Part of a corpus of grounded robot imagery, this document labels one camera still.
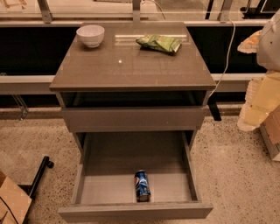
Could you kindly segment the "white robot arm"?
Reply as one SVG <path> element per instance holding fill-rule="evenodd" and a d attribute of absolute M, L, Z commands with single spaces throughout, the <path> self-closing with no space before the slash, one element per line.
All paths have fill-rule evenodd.
<path fill-rule="evenodd" d="M 280 71 L 280 10 L 262 28 L 256 55 L 260 66 Z"/>

